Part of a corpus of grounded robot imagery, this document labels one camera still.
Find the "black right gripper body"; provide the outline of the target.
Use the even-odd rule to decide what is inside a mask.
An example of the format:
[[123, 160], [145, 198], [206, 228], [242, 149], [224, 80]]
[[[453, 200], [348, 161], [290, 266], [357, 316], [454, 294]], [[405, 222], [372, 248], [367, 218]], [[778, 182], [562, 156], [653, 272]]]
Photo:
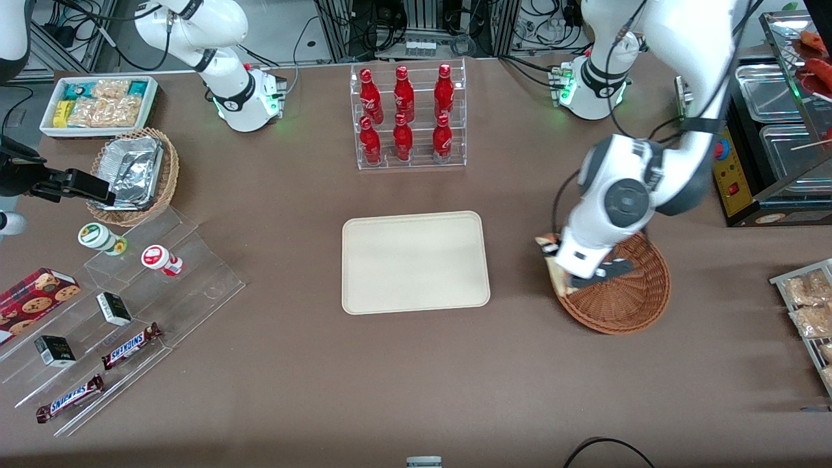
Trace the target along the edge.
[[14, 198], [30, 193], [40, 183], [47, 183], [50, 172], [45, 161], [29, 146], [2, 136], [1, 196]]

